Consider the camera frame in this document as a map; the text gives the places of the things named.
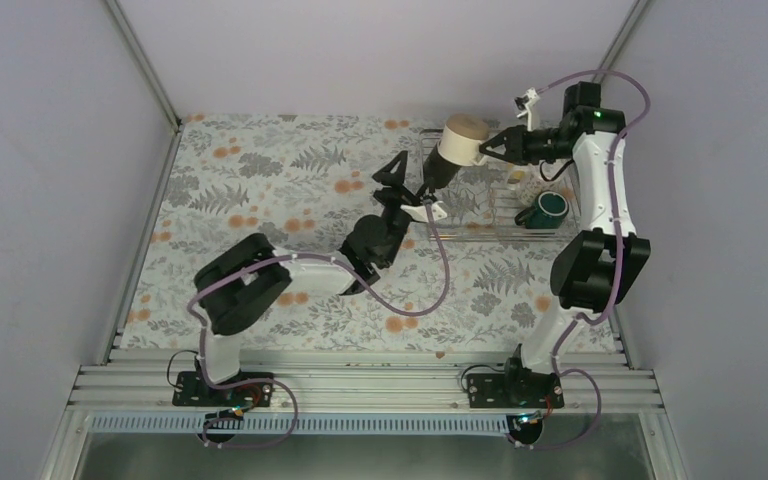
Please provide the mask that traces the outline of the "black matte mug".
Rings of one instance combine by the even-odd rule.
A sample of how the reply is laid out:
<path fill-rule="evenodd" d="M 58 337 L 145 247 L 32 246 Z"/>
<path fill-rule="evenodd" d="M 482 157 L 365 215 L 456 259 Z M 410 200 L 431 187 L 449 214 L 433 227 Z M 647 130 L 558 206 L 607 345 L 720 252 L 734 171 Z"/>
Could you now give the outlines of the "black matte mug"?
<path fill-rule="evenodd" d="M 428 187 L 428 191 L 444 189 L 460 169 L 460 165 L 445 159 L 435 146 L 422 163 L 423 184 Z"/>

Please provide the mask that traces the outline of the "beige white ceramic mug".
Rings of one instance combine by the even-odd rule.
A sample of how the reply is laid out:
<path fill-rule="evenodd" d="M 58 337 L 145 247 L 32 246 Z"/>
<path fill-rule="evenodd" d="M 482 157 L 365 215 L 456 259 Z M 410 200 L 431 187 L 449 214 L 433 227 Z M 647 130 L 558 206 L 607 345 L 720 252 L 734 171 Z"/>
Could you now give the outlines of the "beige white ceramic mug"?
<path fill-rule="evenodd" d="M 443 127 L 437 144 L 439 155 L 460 166 L 473 167 L 486 163 L 479 147 L 489 139 L 490 127 L 473 115 L 458 113 L 450 116 Z"/>

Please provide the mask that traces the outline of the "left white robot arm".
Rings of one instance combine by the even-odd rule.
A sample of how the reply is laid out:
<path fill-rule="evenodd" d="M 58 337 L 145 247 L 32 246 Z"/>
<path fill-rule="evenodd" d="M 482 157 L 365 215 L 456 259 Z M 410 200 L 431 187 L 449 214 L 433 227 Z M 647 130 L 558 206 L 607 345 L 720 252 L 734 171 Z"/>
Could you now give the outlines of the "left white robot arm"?
<path fill-rule="evenodd" d="M 370 292 L 381 271 L 394 264 L 412 223 L 445 218 L 433 175 L 424 176 L 417 191 L 406 186 L 407 160 L 401 151 L 373 174 L 381 187 L 372 197 L 382 210 L 359 218 L 335 252 L 287 251 L 254 233 L 198 271 L 187 310 L 202 325 L 198 390 L 209 402 L 223 405 L 236 396 L 243 333 L 281 296 Z"/>

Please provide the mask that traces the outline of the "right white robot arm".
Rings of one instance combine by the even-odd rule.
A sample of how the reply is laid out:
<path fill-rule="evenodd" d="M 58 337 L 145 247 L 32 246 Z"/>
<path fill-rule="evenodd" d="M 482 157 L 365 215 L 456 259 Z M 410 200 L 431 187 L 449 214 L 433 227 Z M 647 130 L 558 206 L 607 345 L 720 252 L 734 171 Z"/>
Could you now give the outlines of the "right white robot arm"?
<path fill-rule="evenodd" d="M 549 372 L 574 333 L 607 321 L 648 260 L 651 244 L 638 235 L 627 205 L 623 167 L 631 125 L 624 113 L 602 107 L 599 84 L 578 82 L 564 92 L 560 123 L 539 129 L 533 118 L 540 94 L 531 88 L 516 98 L 523 125 L 501 131 L 479 151 L 516 166 L 569 160 L 576 169 L 579 232 L 555 258 L 554 299 L 520 348 L 525 367 Z"/>

